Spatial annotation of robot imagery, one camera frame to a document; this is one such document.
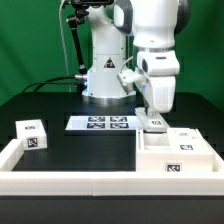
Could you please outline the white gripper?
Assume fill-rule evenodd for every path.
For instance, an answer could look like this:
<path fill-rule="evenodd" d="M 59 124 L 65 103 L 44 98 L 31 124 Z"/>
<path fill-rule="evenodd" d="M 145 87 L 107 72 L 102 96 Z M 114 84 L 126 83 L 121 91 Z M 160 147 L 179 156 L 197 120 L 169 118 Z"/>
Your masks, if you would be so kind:
<path fill-rule="evenodd" d="M 169 112 L 172 109 L 175 95 L 174 72 L 163 69 L 155 69 L 150 72 L 141 71 L 145 76 L 145 83 L 137 88 L 143 96 L 146 116 L 153 118 L 156 112 Z"/>

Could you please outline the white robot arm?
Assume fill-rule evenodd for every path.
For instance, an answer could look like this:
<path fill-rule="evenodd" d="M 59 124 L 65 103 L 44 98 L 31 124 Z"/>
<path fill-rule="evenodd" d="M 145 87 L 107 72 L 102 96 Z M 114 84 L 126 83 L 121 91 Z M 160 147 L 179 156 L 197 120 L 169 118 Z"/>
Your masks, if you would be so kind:
<path fill-rule="evenodd" d="M 93 64 L 83 98 L 112 104 L 140 91 L 146 114 L 169 112 L 180 71 L 175 35 L 190 19 L 189 0 L 115 0 L 112 18 L 102 6 L 88 12 Z"/>

